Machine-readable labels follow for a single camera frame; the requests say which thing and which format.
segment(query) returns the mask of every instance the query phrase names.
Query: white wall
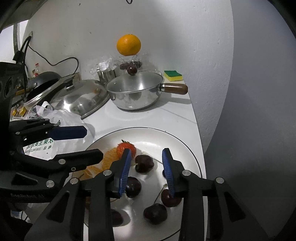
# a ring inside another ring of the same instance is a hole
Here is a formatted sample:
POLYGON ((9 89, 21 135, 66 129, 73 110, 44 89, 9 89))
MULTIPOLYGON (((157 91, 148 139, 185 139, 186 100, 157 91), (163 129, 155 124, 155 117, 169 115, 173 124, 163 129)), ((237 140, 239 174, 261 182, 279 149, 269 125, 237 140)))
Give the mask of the white wall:
MULTIPOLYGON (((230 0, 50 0, 29 20, 25 37, 31 46, 56 63, 80 60, 82 78, 100 56, 118 55, 116 42, 135 34, 142 53, 160 70, 182 73, 193 103, 204 149, 213 135, 225 100, 233 57, 230 0)), ((70 74, 75 61, 50 67, 30 50, 27 65, 70 74)))

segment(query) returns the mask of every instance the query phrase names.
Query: yellow sponge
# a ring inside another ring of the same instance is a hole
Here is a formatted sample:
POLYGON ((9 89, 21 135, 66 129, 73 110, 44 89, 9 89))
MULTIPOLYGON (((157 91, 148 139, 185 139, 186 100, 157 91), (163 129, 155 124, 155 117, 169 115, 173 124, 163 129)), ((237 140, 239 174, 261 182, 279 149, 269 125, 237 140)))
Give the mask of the yellow sponge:
POLYGON ((165 70, 164 71, 164 77, 166 77, 169 81, 180 81, 183 80, 183 77, 181 74, 179 74, 175 70, 165 70))

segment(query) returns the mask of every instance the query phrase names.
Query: white countertop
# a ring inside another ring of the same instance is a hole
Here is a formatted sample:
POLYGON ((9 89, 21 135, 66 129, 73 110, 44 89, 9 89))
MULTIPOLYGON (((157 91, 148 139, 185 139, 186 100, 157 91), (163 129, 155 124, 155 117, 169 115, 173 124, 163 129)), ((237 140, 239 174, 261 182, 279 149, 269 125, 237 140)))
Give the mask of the white countertop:
MULTIPOLYGON (((94 140, 110 132, 128 127, 150 127, 166 131, 179 138, 191 149, 199 162, 202 177, 206 178, 200 135, 188 94, 182 96, 162 93, 160 99, 153 106, 135 112, 120 110, 109 100, 102 108, 84 119, 84 122, 94 140)), ((204 207, 206 226, 207 202, 204 207)), ((88 230, 85 226, 85 241, 88 240, 87 233, 88 230)), ((178 234, 167 240, 178 240, 178 234)))

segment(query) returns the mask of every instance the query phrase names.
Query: wooden pot handle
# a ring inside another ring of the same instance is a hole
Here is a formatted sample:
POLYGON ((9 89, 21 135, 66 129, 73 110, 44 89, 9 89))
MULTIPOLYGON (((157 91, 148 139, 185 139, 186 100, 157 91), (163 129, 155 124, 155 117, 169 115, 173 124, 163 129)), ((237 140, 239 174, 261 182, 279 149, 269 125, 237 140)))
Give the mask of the wooden pot handle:
POLYGON ((185 84, 162 83, 160 90, 167 93, 186 95, 188 93, 188 86, 185 84))

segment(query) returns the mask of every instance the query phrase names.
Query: plastic bag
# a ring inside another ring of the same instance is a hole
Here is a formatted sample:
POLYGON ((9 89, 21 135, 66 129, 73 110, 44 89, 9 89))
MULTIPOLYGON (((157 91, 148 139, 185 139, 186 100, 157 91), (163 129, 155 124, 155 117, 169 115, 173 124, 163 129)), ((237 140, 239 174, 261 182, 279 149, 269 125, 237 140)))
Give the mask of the plastic bag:
POLYGON ((59 126, 84 126, 87 129, 87 135, 82 139, 61 141, 54 141, 49 138, 24 147, 25 154, 49 160, 57 154, 86 150, 93 143, 94 137, 87 125, 81 120, 81 116, 65 110, 52 110, 48 103, 43 104, 43 106, 45 107, 35 106, 32 108, 27 118, 48 118, 51 123, 59 126))
POLYGON ((89 63, 87 64, 86 69, 90 69, 89 71, 90 75, 88 74, 88 71, 87 71, 87 76, 85 76, 85 78, 98 80, 97 71, 105 72, 105 71, 116 69, 117 66, 113 59, 114 57, 112 56, 107 56, 107 57, 103 56, 93 60, 89 60, 89 63))

